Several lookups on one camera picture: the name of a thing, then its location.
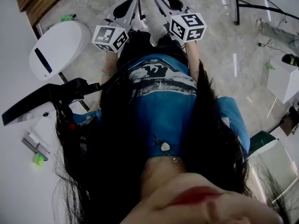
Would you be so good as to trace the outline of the black green headset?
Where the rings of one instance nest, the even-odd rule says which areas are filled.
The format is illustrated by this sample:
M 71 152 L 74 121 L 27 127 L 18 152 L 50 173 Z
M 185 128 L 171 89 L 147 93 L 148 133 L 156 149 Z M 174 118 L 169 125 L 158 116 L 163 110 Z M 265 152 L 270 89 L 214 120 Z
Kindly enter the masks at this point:
M 286 64 L 299 67 L 299 57 L 293 54 L 285 54 L 281 60 Z

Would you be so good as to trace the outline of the green item on shelf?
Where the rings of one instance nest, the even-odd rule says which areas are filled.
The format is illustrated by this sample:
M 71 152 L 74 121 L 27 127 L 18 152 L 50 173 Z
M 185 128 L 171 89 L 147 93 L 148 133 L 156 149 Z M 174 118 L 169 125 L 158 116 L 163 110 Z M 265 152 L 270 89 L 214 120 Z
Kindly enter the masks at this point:
M 33 168 L 41 168 L 44 165 L 44 157 L 41 154 L 34 154 L 31 162 Z

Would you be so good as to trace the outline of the white cabinet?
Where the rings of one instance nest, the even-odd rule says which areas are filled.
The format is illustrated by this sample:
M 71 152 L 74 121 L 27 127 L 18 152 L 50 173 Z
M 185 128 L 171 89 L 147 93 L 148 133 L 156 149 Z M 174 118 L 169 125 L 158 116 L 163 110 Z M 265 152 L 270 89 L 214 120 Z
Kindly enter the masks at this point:
M 267 88 L 283 104 L 299 92 L 299 67 L 282 61 L 281 56 L 270 60 Z

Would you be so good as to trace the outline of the person's blue printed shirt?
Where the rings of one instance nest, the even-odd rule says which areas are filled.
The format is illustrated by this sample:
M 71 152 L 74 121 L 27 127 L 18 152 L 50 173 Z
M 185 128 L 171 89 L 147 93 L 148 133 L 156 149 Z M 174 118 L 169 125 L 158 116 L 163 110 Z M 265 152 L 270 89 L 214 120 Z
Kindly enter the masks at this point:
M 170 153 L 175 153 L 175 148 L 180 150 L 179 141 L 191 121 L 195 98 L 203 101 L 204 105 L 208 99 L 196 95 L 197 84 L 192 79 L 193 76 L 189 76 L 187 68 L 170 56 L 145 56 L 129 68 L 130 78 L 140 87 L 138 92 L 134 90 L 132 96 L 136 92 L 136 121 L 141 130 L 145 130 L 150 157 L 166 153 L 155 146 L 167 141 L 172 145 Z M 238 149 L 247 155 L 250 147 L 249 135 L 235 100 L 230 97 L 216 98 L 215 108 L 221 117 L 219 125 L 223 124 L 225 129 L 233 132 L 237 144 L 241 145 Z M 66 127 L 69 130 L 79 130 L 82 136 L 80 139 L 83 140 L 88 129 L 98 126 L 100 120 L 101 110 L 98 106 L 86 114 L 73 114 L 72 122 Z

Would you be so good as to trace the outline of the grey wall shelf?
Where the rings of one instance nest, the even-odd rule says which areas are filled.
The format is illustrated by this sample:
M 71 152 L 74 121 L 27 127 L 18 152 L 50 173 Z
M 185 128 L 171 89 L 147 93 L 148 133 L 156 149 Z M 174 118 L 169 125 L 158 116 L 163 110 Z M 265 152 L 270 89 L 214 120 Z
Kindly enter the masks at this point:
M 39 154 L 43 157 L 44 161 L 48 161 L 49 150 L 42 143 L 38 137 L 33 133 L 25 133 L 22 138 L 22 143 L 29 148 L 34 154 Z

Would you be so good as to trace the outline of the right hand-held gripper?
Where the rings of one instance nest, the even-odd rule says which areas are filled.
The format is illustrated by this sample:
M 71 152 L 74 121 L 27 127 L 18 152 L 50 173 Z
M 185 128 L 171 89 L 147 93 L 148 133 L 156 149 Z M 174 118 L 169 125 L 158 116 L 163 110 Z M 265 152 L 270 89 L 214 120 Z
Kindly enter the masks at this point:
M 180 43 L 203 38 L 207 24 L 202 15 L 189 7 L 187 0 L 154 0 L 167 23 L 164 25 L 172 40 Z

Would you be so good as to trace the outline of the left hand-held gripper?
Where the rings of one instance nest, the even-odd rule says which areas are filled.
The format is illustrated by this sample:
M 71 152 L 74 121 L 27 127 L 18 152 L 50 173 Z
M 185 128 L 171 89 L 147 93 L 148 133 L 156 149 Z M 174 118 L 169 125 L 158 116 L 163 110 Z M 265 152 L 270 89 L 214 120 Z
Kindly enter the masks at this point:
M 100 50 L 117 53 L 129 39 L 137 0 L 120 0 L 110 7 L 106 18 L 95 27 L 92 43 Z

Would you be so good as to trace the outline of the black tablet screen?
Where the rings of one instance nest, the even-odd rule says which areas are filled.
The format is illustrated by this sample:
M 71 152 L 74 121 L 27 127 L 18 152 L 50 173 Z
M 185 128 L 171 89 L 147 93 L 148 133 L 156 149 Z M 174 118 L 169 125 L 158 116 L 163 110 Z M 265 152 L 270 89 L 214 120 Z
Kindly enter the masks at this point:
M 102 90 L 99 83 L 88 84 L 82 78 L 75 78 L 65 84 L 46 84 L 2 114 L 3 125 L 24 122 L 45 117 L 61 105 L 82 100 L 84 96 Z

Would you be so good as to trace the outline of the white oval toilet appliance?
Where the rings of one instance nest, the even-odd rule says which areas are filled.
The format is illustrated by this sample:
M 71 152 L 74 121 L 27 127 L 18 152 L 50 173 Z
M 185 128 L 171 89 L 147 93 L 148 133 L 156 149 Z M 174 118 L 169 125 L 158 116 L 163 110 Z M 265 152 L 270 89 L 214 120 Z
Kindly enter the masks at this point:
M 90 29 L 77 21 L 63 21 L 52 26 L 37 41 L 29 55 L 33 74 L 46 81 L 72 63 L 86 48 Z

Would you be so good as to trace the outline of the person's left forearm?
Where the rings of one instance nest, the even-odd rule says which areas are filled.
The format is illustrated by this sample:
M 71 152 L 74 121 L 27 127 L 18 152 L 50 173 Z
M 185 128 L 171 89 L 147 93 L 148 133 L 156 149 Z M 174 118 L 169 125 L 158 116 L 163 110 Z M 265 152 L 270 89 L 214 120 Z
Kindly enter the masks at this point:
M 113 52 L 106 53 L 104 59 L 104 65 L 102 67 L 102 75 L 100 80 L 101 85 L 109 81 L 114 75 L 117 74 L 118 72 L 117 61 L 118 61 L 117 53 L 113 53 Z

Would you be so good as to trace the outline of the dark green round bin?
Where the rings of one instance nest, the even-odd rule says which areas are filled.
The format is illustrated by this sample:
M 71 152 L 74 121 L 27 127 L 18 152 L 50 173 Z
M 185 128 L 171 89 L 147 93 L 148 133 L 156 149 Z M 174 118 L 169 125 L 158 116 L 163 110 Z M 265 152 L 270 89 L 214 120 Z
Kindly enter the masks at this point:
M 262 154 L 277 143 L 278 139 L 266 131 L 260 131 L 250 138 L 250 148 L 248 157 Z

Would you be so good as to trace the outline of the person's right forearm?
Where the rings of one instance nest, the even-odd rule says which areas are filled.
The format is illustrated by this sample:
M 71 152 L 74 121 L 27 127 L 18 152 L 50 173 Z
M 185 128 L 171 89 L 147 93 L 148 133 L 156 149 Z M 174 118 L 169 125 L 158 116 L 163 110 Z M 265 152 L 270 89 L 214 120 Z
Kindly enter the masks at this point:
M 190 75 L 194 80 L 198 81 L 201 60 L 196 42 L 186 42 L 185 52 L 188 59 Z

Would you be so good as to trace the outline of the person's black trousers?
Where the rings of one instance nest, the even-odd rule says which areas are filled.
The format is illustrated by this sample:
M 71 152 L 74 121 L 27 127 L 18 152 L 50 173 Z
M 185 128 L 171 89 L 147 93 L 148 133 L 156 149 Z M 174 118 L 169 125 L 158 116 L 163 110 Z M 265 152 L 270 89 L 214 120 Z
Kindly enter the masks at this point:
M 123 65 L 152 54 L 171 56 L 184 65 L 188 64 L 187 55 L 181 49 L 180 43 L 176 40 L 172 40 L 169 34 L 160 38 L 157 45 L 153 46 L 150 43 L 150 33 L 137 31 L 132 33 L 130 39 L 123 46 L 117 61 L 117 67 L 121 68 Z

